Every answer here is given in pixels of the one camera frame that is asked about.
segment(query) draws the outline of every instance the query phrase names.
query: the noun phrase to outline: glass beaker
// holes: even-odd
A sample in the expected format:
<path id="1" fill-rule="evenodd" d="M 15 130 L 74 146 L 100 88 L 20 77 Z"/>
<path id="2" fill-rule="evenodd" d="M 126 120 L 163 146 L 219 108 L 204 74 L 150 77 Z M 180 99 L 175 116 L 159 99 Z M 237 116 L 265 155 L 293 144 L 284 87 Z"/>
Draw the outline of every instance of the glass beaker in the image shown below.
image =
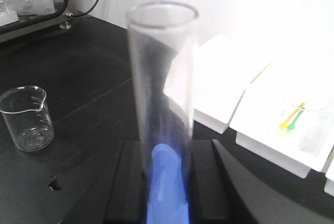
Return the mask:
<path id="1" fill-rule="evenodd" d="M 54 130 L 46 92 L 36 86 L 13 88 L 0 96 L 0 111 L 16 147 L 32 152 L 46 147 Z"/>

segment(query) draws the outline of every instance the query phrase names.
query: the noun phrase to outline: dark liquid stain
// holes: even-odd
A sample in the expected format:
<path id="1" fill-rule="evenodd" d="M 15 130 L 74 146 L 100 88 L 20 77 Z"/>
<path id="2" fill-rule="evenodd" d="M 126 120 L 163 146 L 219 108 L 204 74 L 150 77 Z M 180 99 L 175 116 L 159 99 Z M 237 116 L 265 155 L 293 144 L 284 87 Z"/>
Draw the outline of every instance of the dark liquid stain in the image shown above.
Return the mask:
<path id="1" fill-rule="evenodd" d="M 49 183 L 49 188 L 51 188 L 52 191 L 55 191 L 55 190 L 59 191 L 62 189 L 57 179 Z"/>

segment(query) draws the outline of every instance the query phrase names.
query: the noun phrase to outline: white wall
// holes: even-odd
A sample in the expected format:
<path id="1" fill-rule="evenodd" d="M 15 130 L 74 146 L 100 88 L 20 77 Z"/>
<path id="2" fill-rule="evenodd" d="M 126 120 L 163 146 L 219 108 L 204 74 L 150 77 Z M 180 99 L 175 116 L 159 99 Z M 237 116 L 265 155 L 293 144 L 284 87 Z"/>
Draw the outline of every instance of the white wall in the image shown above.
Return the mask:
<path id="1" fill-rule="evenodd" d="M 71 0 L 87 10 L 95 0 Z M 92 15 L 126 27 L 125 13 L 151 0 L 101 0 Z M 201 15 L 200 44 L 218 33 L 269 46 L 274 54 L 315 48 L 334 53 L 334 0 L 174 0 L 195 6 Z"/>

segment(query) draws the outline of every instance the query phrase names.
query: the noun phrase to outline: blue plastic base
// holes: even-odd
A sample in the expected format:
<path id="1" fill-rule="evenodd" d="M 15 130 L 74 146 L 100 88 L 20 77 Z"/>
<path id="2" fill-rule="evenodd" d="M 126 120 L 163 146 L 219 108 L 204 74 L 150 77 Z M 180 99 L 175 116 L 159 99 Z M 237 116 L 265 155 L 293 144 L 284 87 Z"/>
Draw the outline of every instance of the blue plastic base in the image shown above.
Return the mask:
<path id="1" fill-rule="evenodd" d="M 152 151 L 147 224 L 188 224 L 189 212 L 182 178 L 182 160 L 166 144 Z"/>

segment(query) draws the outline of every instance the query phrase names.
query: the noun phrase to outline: glass cylinder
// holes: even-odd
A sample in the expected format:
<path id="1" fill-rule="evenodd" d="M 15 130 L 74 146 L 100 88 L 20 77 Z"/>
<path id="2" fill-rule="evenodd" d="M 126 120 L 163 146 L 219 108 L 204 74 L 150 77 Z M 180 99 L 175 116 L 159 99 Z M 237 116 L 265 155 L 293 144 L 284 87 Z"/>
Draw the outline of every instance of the glass cylinder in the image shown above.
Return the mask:
<path id="1" fill-rule="evenodd" d="M 152 170 L 153 149 L 163 144 L 181 158 L 186 180 L 198 12 L 186 4 L 151 2 L 133 7 L 127 19 L 144 173 Z"/>

